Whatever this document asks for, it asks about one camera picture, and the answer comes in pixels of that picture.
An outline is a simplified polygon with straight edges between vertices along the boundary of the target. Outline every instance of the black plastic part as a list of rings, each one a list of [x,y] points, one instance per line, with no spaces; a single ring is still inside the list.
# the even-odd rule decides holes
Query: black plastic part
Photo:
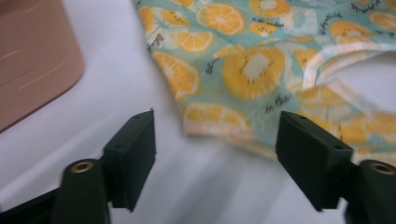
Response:
[[[352,204],[349,204],[344,213],[346,224],[371,224],[364,210],[357,210]]]
[[[373,223],[396,223],[396,168],[381,161],[360,164],[358,185],[365,213]]]
[[[352,148],[311,120],[282,112],[276,154],[315,209],[336,208]]]
[[[0,214],[4,224],[49,224],[56,189]]]
[[[101,162],[87,159],[65,168],[51,223],[110,223]]]
[[[131,117],[104,148],[108,199],[115,208],[134,210],[155,162],[154,112]]]

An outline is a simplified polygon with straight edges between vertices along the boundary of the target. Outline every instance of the white surface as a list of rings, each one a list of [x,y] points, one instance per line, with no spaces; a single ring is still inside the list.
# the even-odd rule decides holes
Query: white surface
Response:
[[[396,113],[396,52],[361,61],[336,73],[356,92],[380,108]]]
[[[85,72],[66,94],[0,134],[3,210],[56,188],[67,164],[98,158],[129,117],[153,107],[157,161],[134,212],[112,209],[113,223],[344,223],[344,206],[317,213],[278,162],[183,134],[129,0],[64,3]]]

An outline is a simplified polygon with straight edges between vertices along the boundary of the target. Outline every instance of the pink container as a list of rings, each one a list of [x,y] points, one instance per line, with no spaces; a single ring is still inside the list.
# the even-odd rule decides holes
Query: pink container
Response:
[[[61,0],[0,0],[0,132],[67,91],[83,67]]]

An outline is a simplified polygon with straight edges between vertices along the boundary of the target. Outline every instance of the fabric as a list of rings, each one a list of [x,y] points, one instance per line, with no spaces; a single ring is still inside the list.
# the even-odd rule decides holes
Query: fabric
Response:
[[[396,50],[394,0],[140,0],[148,50],[186,133],[275,155],[280,111],[396,164],[396,116],[333,77]]]

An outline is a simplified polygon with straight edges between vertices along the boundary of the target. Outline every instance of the black plastic clip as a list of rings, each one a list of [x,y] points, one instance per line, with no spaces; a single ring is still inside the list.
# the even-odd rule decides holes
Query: black plastic clip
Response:
[[[282,112],[276,154],[316,210],[348,201],[346,223],[396,223],[396,168],[350,160],[353,149],[306,117]]]
[[[58,189],[0,213],[0,223],[110,223],[109,202],[134,210],[155,154],[151,110],[131,117],[105,146],[100,160],[71,163]]]

